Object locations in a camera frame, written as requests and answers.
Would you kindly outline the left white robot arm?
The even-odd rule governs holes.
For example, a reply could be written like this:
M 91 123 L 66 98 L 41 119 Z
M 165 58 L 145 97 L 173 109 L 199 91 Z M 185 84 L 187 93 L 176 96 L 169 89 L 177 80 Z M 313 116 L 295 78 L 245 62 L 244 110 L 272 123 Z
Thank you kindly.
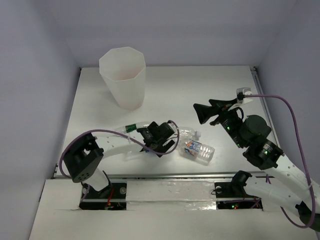
M 114 186 L 107 173 L 99 169 L 103 159 L 127 153 L 171 154 L 179 145 L 181 131 L 171 120 L 162 124 L 138 122 L 116 130 L 92 129 L 81 133 L 62 152 L 61 174 L 100 199 L 109 197 Z

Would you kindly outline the clear bottle orange blue label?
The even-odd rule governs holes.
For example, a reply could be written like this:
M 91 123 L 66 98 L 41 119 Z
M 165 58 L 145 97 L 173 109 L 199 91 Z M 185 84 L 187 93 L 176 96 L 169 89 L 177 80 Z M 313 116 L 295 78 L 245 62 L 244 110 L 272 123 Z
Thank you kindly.
M 215 149 L 198 141 L 183 138 L 178 144 L 178 152 L 188 160 L 207 166 L 213 159 Z

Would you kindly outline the clear bottle green label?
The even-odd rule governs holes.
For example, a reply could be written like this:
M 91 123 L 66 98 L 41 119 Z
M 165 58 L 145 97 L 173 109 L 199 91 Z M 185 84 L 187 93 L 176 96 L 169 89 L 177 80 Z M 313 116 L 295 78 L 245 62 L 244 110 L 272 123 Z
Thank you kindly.
M 141 122 L 131 123 L 125 126 L 118 127 L 114 129 L 114 131 L 126 135 L 133 131 L 136 131 L 137 129 L 147 128 L 151 123 L 152 121 L 141 121 Z

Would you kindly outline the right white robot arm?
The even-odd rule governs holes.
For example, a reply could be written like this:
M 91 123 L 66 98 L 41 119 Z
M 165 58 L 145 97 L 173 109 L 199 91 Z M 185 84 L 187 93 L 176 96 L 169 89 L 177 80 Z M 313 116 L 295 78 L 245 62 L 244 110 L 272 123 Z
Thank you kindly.
M 300 170 L 275 143 L 268 139 L 271 128 L 259 115 L 245 116 L 242 106 L 255 95 L 244 95 L 232 100 L 209 100 L 209 105 L 195 103 L 193 108 L 200 124 L 210 118 L 211 126 L 221 125 L 238 148 L 244 149 L 243 157 L 254 167 L 278 179 L 285 189 L 260 181 L 243 170 L 238 171 L 228 184 L 235 196 L 249 195 L 269 200 L 297 216 L 298 228 L 320 230 L 320 186 L 312 180 L 309 170 Z

